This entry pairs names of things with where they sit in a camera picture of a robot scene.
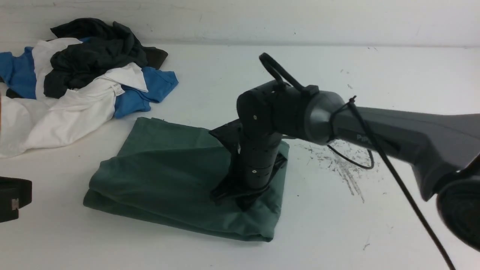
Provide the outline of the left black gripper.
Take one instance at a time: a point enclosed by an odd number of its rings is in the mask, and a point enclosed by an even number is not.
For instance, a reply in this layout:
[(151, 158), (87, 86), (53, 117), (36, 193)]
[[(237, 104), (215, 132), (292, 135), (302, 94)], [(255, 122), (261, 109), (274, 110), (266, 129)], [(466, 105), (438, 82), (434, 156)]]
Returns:
[(19, 209), (32, 202), (32, 182), (26, 179), (0, 178), (0, 222), (19, 218)]

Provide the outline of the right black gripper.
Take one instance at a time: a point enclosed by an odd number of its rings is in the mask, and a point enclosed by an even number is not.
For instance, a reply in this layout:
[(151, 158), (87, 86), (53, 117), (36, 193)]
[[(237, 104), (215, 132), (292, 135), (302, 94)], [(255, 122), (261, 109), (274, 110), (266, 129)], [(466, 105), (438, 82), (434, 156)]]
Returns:
[(233, 199), (242, 212), (249, 210), (287, 162), (278, 152), (281, 140), (279, 133), (250, 139), (240, 131), (240, 153), (230, 154), (228, 172), (210, 192), (211, 201), (218, 205)]

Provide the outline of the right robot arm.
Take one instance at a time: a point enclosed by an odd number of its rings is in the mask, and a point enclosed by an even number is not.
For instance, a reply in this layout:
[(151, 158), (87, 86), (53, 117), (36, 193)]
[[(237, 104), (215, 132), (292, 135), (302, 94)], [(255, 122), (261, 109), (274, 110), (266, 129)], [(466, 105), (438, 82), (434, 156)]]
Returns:
[(238, 120), (212, 130), (232, 154), (211, 199), (245, 198), (247, 210), (279, 170), (283, 135), (317, 145), (343, 140), (411, 165), (420, 195), (437, 195), (447, 228), (479, 250), (479, 114), (437, 115), (374, 109), (309, 85), (271, 81), (241, 94)]

